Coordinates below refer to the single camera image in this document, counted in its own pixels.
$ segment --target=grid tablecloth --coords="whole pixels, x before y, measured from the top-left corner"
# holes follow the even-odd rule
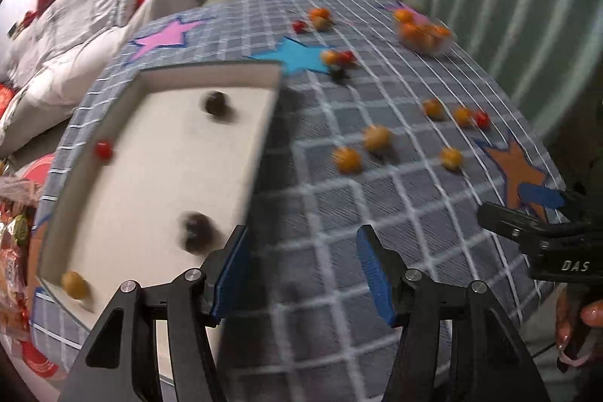
[[[238,60],[274,49],[284,36],[354,51],[359,67],[350,71],[348,87],[316,72],[283,81],[249,205],[256,241],[246,292],[224,321],[218,356],[229,400],[380,400],[400,332],[378,317],[356,258],[354,237],[363,223],[373,224],[386,247],[436,281],[461,286],[474,278],[486,281],[517,323],[552,290],[529,279],[526,259],[513,242],[478,226],[478,204],[500,202],[504,179],[474,139],[503,146],[516,138],[529,161],[547,172],[546,185],[561,186],[549,154],[505,93],[457,45],[438,59],[401,47],[384,9],[388,5],[387,0],[241,0],[181,13],[182,23],[212,19],[188,32],[184,46],[157,48],[132,63],[138,47],[125,46],[82,100],[57,149],[38,220],[52,213],[95,123],[140,70]],[[291,22],[318,6],[331,10],[334,28],[296,35]],[[138,37],[174,18],[147,25]],[[420,103],[434,96],[452,109],[481,107],[490,114],[491,130],[427,120]],[[384,164],[363,152],[363,173],[340,175],[332,149],[360,148],[370,123],[393,131],[394,158]],[[461,175],[439,165],[443,146],[465,156]],[[36,295],[35,345],[68,370],[86,332],[46,292]],[[442,323],[440,372],[447,367],[449,347],[449,325]],[[164,389],[172,400],[173,389],[167,384]]]

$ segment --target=fingernail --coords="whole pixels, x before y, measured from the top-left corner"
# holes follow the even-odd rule
[[[586,308],[582,311],[582,320],[584,324],[594,324],[599,317],[599,309],[597,307]]]

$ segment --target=blue gripper pad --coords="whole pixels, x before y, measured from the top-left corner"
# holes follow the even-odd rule
[[[550,209],[561,208],[565,205],[565,200],[558,190],[552,190],[545,186],[523,182],[517,187],[517,191],[524,203],[536,203]]]
[[[240,287],[245,279],[246,266],[249,263],[251,252],[249,251],[248,232],[246,227],[238,225],[231,236],[237,238],[234,247],[228,251],[228,245],[220,252],[225,252],[228,257],[224,261],[222,271],[219,273],[213,290],[213,306],[210,315],[219,322],[228,315],[239,295]]]
[[[385,252],[373,228],[369,225],[361,226],[356,234],[356,253],[363,266],[364,276],[369,284],[377,312],[388,326],[393,327],[396,311],[393,304],[392,285],[378,259],[378,253],[375,251],[378,248],[381,249],[381,252]]]

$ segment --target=plastic container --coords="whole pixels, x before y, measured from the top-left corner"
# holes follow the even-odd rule
[[[399,21],[396,18],[397,11],[394,11],[394,30],[407,49],[421,55],[437,57],[447,52],[455,42],[454,33],[444,23],[432,21],[410,8],[403,8],[400,11],[406,13],[399,15],[403,20]]]

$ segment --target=pink star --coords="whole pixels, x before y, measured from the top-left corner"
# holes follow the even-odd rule
[[[185,33],[196,28],[200,24],[209,21],[211,18],[204,20],[192,21],[191,23],[182,23],[179,19],[167,24],[161,31],[153,33],[147,37],[141,37],[133,40],[140,46],[138,51],[130,57],[130,61],[138,60],[143,55],[146,55],[153,49],[158,47],[184,47],[186,46]]]

